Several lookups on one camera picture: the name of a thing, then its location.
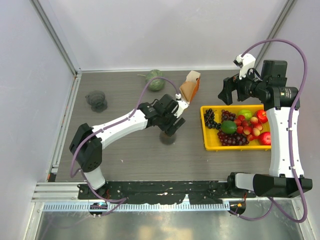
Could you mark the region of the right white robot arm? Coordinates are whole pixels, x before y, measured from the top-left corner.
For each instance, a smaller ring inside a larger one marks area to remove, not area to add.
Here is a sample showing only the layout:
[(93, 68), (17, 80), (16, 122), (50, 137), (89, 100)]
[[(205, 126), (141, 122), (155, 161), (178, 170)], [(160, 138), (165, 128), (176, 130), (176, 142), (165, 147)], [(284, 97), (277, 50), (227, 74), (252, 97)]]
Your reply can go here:
[(245, 77), (236, 74), (223, 80), (218, 98), (226, 105), (233, 102), (232, 92), (239, 101), (257, 98), (266, 111), (271, 136), (271, 162), (268, 174), (232, 172), (228, 176), (227, 193), (238, 197), (244, 190), (259, 197), (294, 198), (313, 188), (306, 178), (299, 155), (297, 123), (300, 103), (298, 89), (288, 87), (285, 60), (264, 60), (261, 73), (248, 69)]

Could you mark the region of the yellow plastic fruit tray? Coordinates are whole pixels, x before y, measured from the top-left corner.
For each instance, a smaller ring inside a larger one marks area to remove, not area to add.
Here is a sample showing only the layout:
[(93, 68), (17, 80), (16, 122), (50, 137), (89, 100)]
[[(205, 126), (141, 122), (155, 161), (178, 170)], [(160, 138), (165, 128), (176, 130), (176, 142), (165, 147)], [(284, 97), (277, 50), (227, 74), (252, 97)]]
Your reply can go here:
[(206, 110), (212, 109), (215, 114), (215, 120), (219, 123), (221, 122), (221, 110), (231, 111), (232, 113), (237, 114), (240, 110), (250, 110), (252, 113), (255, 113), (258, 110), (263, 109), (262, 104), (251, 104), (251, 105), (203, 105), (200, 107), (201, 113), (201, 124), (202, 124), (202, 133), (203, 133), (203, 143), (207, 151), (244, 151), (244, 150), (271, 150), (270, 145), (260, 144), (258, 139), (253, 139), (249, 144), (246, 145), (235, 145), (235, 146), (223, 146), (223, 143), (219, 140), (218, 130), (209, 129), (205, 126), (205, 113)]

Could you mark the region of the glass coffee carafe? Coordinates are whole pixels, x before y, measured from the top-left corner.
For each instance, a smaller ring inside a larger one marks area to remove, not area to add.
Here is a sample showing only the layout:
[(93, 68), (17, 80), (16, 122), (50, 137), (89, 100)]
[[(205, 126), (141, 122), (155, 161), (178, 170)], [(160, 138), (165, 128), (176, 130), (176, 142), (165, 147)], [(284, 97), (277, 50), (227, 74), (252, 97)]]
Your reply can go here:
[(159, 134), (159, 140), (164, 145), (172, 145), (173, 143), (175, 143), (176, 139), (177, 139), (176, 133), (174, 133), (173, 135), (167, 135), (165, 132), (161, 132)]

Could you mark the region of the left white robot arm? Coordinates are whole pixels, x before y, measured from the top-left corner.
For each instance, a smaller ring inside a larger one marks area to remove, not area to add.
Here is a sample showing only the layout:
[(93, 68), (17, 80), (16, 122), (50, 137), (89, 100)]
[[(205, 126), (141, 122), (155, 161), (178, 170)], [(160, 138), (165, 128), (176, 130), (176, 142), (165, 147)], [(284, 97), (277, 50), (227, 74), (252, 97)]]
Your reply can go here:
[(171, 137), (185, 123), (182, 113), (189, 103), (177, 94), (175, 98), (165, 94), (152, 103), (143, 102), (126, 115), (104, 124), (80, 125), (70, 143), (71, 165), (77, 162), (85, 180), (90, 185), (89, 193), (102, 199), (107, 193), (106, 180), (102, 174), (103, 150), (111, 143), (137, 131), (158, 127)]

